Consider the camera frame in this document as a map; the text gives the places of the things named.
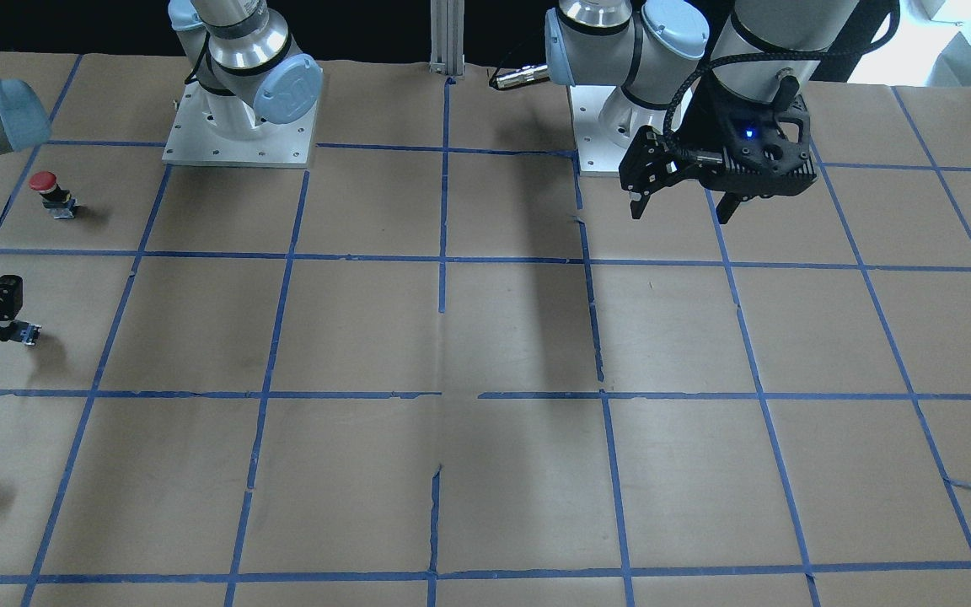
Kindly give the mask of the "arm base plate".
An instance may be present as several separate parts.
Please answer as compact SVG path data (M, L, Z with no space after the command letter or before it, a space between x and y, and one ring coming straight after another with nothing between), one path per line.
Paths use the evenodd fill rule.
M162 160L173 166L307 169L320 101L287 124L263 121L234 96L185 86Z
M579 172L591 177L617 177L618 164L641 126L663 127L664 112L633 104L620 86L570 86Z

